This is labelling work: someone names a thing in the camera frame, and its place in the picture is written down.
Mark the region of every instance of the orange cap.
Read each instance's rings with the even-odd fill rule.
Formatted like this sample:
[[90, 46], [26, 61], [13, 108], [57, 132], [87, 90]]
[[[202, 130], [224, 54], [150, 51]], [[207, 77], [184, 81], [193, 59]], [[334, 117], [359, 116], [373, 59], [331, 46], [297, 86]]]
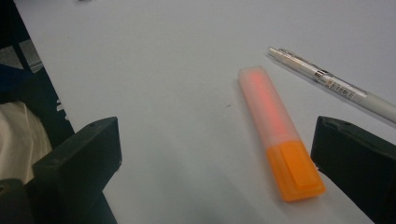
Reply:
[[291, 202], [326, 191], [264, 69], [260, 66], [242, 69], [239, 72], [239, 84], [283, 200]]

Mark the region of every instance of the orange highlighter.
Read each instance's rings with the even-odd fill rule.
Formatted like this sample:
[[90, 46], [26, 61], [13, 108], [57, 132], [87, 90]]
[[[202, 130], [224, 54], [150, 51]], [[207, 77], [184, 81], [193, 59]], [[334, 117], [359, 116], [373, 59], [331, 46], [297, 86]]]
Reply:
[[265, 70], [261, 66], [241, 69], [239, 84], [282, 199], [292, 202], [326, 191]]

